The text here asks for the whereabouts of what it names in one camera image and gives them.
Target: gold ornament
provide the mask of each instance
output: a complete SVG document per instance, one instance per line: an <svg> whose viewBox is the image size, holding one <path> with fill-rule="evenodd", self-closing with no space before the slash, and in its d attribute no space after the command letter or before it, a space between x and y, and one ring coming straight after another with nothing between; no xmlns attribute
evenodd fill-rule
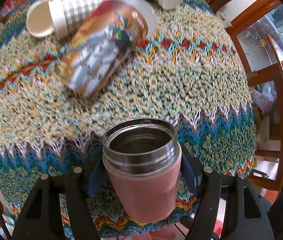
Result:
<svg viewBox="0 0 283 240"><path fill-rule="evenodd" d="M259 41L259 45L260 45L261 47L265 47L265 46L266 46L265 40L260 40L260 41Z"/></svg>

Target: knitted blanket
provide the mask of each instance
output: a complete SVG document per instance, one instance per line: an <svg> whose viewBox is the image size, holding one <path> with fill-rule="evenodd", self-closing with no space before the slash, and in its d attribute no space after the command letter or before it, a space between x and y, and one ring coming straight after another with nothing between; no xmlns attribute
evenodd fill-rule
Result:
<svg viewBox="0 0 283 240"><path fill-rule="evenodd" d="M154 3L155 35L134 49L94 99L56 78L69 39L37 39L25 30L34 1L14 10L0 35L0 189L16 215L40 174L55 176L89 162L102 134L132 118L168 120L204 165L224 174L249 173L256 147L250 93L232 41L204 0L184 0L170 11ZM107 238L170 225L194 213L198 199L181 177L171 215L140 223L125 213L106 178L87 204Z"/></svg>

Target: pink cup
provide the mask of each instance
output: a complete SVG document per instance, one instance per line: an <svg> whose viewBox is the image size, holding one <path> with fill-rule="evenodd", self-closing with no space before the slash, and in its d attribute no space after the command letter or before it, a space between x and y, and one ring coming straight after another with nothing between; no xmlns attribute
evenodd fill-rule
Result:
<svg viewBox="0 0 283 240"><path fill-rule="evenodd" d="M143 223L173 211L181 163L174 127L163 120L122 122L103 137L103 163L128 215Z"/></svg>

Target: orange printed cup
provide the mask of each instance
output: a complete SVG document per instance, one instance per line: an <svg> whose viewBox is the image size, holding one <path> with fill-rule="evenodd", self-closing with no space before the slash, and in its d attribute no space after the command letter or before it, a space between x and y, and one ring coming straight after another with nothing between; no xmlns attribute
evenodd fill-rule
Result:
<svg viewBox="0 0 283 240"><path fill-rule="evenodd" d="M60 63L61 81L94 97L133 47L152 36L157 26L145 0L103 0L72 39Z"/></svg>

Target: metal screw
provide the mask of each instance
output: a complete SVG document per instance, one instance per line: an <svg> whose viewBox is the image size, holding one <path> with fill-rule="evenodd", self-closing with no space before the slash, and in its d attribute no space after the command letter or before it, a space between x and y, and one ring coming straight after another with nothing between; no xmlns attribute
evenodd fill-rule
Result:
<svg viewBox="0 0 283 240"><path fill-rule="evenodd" d="M245 173L238 172L237 175L238 175L238 177L241 178L241 179L246 178L246 174L245 174Z"/></svg>
<svg viewBox="0 0 283 240"><path fill-rule="evenodd" d="M204 170L205 172L207 172L207 173L211 173L211 172L212 172L212 168L209 167L209 166L204 167L203 170Z"/></svg>
<svg viewBox="0 0 283 240"><path fill-rule="evenodd" d="M48 179L49 175L47 173L44 173L40 176L41 179Z"/></svg>
<svg viewBox="0 0 283 240"><path fill-rule="evenodd" d="M76 167L74 168L74 173L81 173L83 171L82 167Z"/></svg>

